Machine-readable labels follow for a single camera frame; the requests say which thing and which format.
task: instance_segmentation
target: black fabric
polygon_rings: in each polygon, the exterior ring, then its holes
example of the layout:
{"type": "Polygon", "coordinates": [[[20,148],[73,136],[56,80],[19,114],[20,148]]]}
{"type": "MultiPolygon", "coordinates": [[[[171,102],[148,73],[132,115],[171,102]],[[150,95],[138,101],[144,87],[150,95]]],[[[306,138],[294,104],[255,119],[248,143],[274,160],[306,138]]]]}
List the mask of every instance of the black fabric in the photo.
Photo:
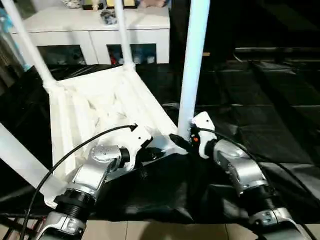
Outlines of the black fabric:
{"type": "MultiPolygon", "coordinates": [[[[108,67],[60,66],[51,68],[51,72],[62,80],[108,67]]],[[[243,144],[253,154],[283,163],[320,199],[318,67],[261,62],[213,69],[203,64],[196,112],[207,111],[217,131],[243,144]]],[[[137,72],[177,123],[182,71],[167,64],[151,64],[138,65],[137,72]]],[[[34,69],[10,92],[0,96],[0,109],[6,113],[1,114],[1,122],[48,167],[51,162],[48,96],[34,69]]],[[[305,223],[319,221],[320,209],[308,193],[275,164],[261,165],[294,217],[305,223]]],[[[3,163],[0,171],[11,170],[3,163]]],[[[11,186],[5,189],[18,189],[26,184],[15,173],[9,179],[11,186]]],[[[0,174],[0,181],[7,182],[8,175],[0,174]]],[[[0,214],[21,216],[28,197],[23,202],[16,198],[0,202],[0,214]]],[[[44,216],[49,211],[39,196],[32,216],[44,216]]],[[[91,218],[245,225],[247,213],[242,210],[228,177],[212,160],[174,154],[105,185],[91,218]]]]}

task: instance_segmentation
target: metal joint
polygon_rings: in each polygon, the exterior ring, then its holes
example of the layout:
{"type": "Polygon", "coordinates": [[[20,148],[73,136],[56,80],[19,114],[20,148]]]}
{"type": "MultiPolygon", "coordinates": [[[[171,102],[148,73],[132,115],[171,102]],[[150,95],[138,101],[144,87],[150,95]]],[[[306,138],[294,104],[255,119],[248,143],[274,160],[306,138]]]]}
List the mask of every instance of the metal joint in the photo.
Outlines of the metal joint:
{"type": "Polygon", "coordinates": [[[252,215],[249,219],[250,224],[262,225],[264,227],[282,222],[291,222],[296,225],[285,207],[260,211],[252,215]]]}
{"type": "Polygon", "coordinates": [[[120,148],[116,145],[94,146],[67,188],[85,192],[96,199],[107,174],[118,169],[121,159],[120,148]]]}
{"type": "Polygon", "coordinates": [[[244,190],[268,185],[258,164],[241,148],[229,141],[217,142],[213,150],[213,159],[230,175],[238,195],[244,190]]]}
{"type": "Polygon", "coordinates": [[[50,228],[74,236],[81,235],[86,229],[86,224],[72,216],[52,211],[49,213],[44,225],[35,236],[35,240],[39,240],[45,231],[50,228]]]}

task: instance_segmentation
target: tiled floor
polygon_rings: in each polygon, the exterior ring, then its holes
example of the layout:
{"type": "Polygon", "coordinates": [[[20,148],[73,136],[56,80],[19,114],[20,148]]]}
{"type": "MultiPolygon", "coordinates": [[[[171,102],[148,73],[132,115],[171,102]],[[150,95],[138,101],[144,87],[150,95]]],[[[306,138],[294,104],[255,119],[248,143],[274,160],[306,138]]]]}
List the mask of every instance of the tiled floor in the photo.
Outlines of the tiled floor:
{"type": "MultiPolygon", "coordinates": [[[[309,224],[320,239],[320,225],[309,224]]],[[[0,226],[0,238],[7,228],[0,226]]],[[[91,220],[83,240],[255,240],[256,235],[238,224],[182,225],[160,222],[124,221],[109,222],[91,220]]],[[[18,240],[14,232],[10,240],[18,240]]]]}

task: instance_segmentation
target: black cable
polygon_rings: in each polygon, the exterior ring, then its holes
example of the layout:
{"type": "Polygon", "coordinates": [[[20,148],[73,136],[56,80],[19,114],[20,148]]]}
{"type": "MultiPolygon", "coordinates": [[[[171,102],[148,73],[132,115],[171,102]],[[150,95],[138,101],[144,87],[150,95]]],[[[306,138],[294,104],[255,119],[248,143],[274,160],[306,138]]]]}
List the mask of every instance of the black cable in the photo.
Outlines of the black cable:
{"type": "Polygon", "coordinates": [[[39,183],[39,185],[36,187],[35,192],[32,196],[31,202],[29,204],[28,210],[25,213],[24,216],[24,221],[23,221],[23,226],[22,226],[22,231],[20,234],[20,239],[19,240],[24,240],[25,237],[25,231],[27,228],[27,224],[28,224],[28,220],[29,220],[29,216],[30,216],[30,212],[31,212],[31,208],[32,205],[34,204],[34,201],[36,199],[37,193],[40,191],[41,187],[44,185],[44,183],[46,182],[46,180],[51,176],[51,174],[54,172],[54,170],[57,169],[57,167],[62,164],[71,154],[73,154],[74,152],[76,152],[77,150],[79,150],[80,148],[82,148],[84,145],[92,142],[93,140],[101,137],[102,135],[105,135],[107,133],[119,130],[119,129],[126,129],[126,128],[130,128],[131,131],[133,131],[137,126],[136,125],[124,125],[124,126],[117,126],[114,128],[111,128],[109,130],[103,131],[93,137],[91,137],[90,139],[84,141],[83,143],[81,143],[80,145],[76,146],[74,149],[72,149],[70,152],[68,152],[66,155],[64,155],[49,171],[48,173],[43,177],[43,179],[41,180],[41,182],[39,183]]]}
{"type": "MultiPolygon", "coordinates": [[[[289,174],[316,202],[316,204],[318,205],[318,207],[320,206],[320,202],[319,200],[314,196],[314,194],[307,188],[307,186],[297,177],[295,176],[288,168],[286,168],[285,166],[283,166],[281,163],[279,162],[275,162],[272,159],[259,155],[259,154],[252,154],[250,153],[244,146],[242,146],[240,143],[234,141],[233,139],[231,139],[230,137],[219,133],[215,130],[212,129],[208,129],[208,128],[200,128],[200,127],[195,127],[193,128],[195,131],[205,131],[205,132],[209,132],[209,133],[213,133],[215,135],[218,135],[219,137],[231,142],[232,144],[236,145],[238,148],[240,148],[242,151],[244,151],[250,158],[252,158],[255,162],[259,163],[259,161],[256,160],[256,158],[254,157],[257,156],[259,158],[265,159],[267,160],[268,163],[272,163],[277,165],[278,167],[280,167],[281,169],[283,169],[287,174],[289,174]]],[[[310,231],[310,229],[306,226],[306,224],[304,224],[301,220],[299,221],[300,225],[303,227],[303,229],[307,232],[307,234],[311,237],[312,240],[318,240],[316,238],[316,236],[310,231]]]]}

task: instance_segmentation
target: white pole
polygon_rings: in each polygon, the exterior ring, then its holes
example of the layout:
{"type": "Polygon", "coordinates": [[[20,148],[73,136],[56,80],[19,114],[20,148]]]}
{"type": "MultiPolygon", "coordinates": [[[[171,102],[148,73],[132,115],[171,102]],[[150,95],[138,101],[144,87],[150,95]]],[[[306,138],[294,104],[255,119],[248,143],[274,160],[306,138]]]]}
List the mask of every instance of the white pole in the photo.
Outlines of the white pole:
{"type": "MultiPolygon", "coordinates": [[[[34,188],[48,173],[43,166],[1,123],[0,123],[0,158],[23,177],[34,188]]],[[[51,175],[40,192],[48,198],[57,196],[65,184],[51,175]]]]}
{"type": "Polygon", "coordinates": [[[27,33],[23,21],[19,15],[19,12],[15,6],[13,0],[1,0],[3,6],[10,16],[13,25],[15,26],[19,36],[21,37],[23,43],[25,44],[26,49],[29,51],[30,56],[34,61],[36,70],[38,71],[40,77],[43,81],[43,86],[46,87],[55,82],[55,79],[52,77],[45,61],[43,60],[39,50],[32,43],[29,34],[27,33]]]}
{"type": "Polygon", "coordinates": [[[195,113],[209,8],[210,0],[191,0],[178,119],[178,135],[186,140],[195,113]]]}
{"type": "Polygon", "coordinates": [[[115,0],[114,9],[115,16],[118,22],[119,32],[121,36],[121,49],[124,61],[124,67],[132,69],[135,67],[134,61],[132,60],[132,53],[130,43],[128,41],[126,19],[124,14],[123,0],[115,0]]]}

